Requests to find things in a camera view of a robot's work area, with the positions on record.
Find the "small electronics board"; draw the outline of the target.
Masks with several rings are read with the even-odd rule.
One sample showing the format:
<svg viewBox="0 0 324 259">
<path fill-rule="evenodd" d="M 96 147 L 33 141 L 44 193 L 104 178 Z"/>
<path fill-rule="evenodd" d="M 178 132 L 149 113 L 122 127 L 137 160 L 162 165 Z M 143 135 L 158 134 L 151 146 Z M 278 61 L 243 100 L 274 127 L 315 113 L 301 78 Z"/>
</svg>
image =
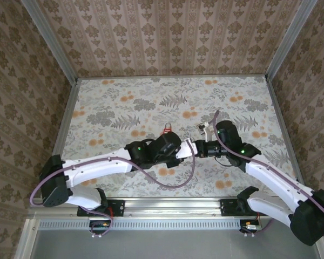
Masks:
<svg viewBox="0 0 324 259">
<path fill-rule="evenodd" d="M 105 235 L 111 228 L 112 223 L 110 221 L 90 221 L 89 232 L 93 237 Z"/>
<path fill-rule="evenodd" d="M 240 220 L 239 231 L 244 234 L 256 233 L 262 229 L 262 225 L 259 220 Z"/>
</svg>

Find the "aluminium table edge rail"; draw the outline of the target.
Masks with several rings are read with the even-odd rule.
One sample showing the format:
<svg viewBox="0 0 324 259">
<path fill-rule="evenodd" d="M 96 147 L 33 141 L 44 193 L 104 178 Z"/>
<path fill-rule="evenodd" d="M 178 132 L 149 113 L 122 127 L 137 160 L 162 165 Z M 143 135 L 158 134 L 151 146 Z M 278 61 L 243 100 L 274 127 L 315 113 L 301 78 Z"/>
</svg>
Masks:
<svg viewBox="0 0 324 259">
<path fill-rule="evenodd" d="M 271 99 L 272 99 L 272 104 L 274 106 L 276 116 L 277 116 L 277 119 L 278 119 L 278 122 L 279 122 L 281 133 L 282 133 L 283 139 L 285 141 L 287 152 L 288 152 L 291 164 L 292 164 L 292 168 L 293 168 L 293 170 L 295 172 L 295 178 L 300 183 L 304 184 L 305 181 L 303 179 L 303 176 L 302 176 L 298 161 L 296 159 L 296 155 L 295 155 L 292 143 L 291 143 L 291 139 L 290 139 L 289 134 L 288 134 L 288 130 L 287 130 L 287 127 L 286 127 L 286 124 L 285 124 L 285 121 L 284 121 L 284 118 L 283 118 L 283 115 L 282 115 L 282 112 L 281 112 L 281 109 L 280 109 L 276 94 L 274 92 L 272 82 L 271 82 L 271 80 L 269 78 L 267 78 L 266 81 L 267 81 L 267 88 L 269 90 L 269 94 L 270 94 Z"/>
<path fill-rule="evenodd" d="M 59 132 L 57 135 L 55 146 L 53 148 L 52 155 L 62 155 L 63 154 L 66 138 L 68 135 L 68 130 L 70 127 L 71 119 L 72 119 L 73 112 L 75 110 L 75 105 L 76 105 L 77 98 L 78 98 L 78 93 L 79 93 L 78 81 L 79 80 L 76 79 L 75 82 L 72 84 L 70 95 L 67 100 L 67 104 L 65 107 L 62 122 L 60 123 L 60 128 L 59 128 Z"/>
</svg>

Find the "aluminium mounting rail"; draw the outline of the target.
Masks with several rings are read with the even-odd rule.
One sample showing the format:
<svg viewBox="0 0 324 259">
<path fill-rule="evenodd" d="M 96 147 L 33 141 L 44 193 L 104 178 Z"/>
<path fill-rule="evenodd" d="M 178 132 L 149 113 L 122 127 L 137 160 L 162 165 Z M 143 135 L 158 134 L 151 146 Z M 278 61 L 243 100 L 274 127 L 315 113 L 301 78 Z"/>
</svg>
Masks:
<svg viewBox="0 0 324 259">
<path fill-rule="evenodd" d="M 113 197 L 124 200 L 124 219 L 207 219 L 219 217 L 252 218 L 255 216 L 222 216 L 221 199 L 234 197 Z"/>
</svg>

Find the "aluminium corner post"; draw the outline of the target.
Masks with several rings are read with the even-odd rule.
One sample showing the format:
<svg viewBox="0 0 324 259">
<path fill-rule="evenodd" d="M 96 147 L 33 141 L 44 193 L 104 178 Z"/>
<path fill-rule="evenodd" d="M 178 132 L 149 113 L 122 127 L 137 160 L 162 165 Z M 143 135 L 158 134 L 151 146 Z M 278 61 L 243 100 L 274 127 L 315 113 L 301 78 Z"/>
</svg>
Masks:
<svg viewBox="0 0 324 259">
<path fill-rule="evenodd" d="M 295 43 L 309 15 L 316 6 L 317 1 L 318 0 L 302 0 L 265 73 L 267 80 L 272 80 L 278 72 L 280 66 L 286 59 L 288 52 Z"/>
<path fill-rule="evenodd" d="M 76 75 L 75 70 L 72 68 L 71 63 L 64 53 L 62 45 L 57 39 L 56 33 L 53 32 L 52 26 L 50 25 L 46 16 L 43 14 L 42 9 L 39 7 L 37 0 L 21 1 L 39 30 L 39 33 L 44 38 L 47 46 L 51 50 L 67 80 L 71 85 L 74 85 L 77 82 L 78 76 Z"/>
</svg>

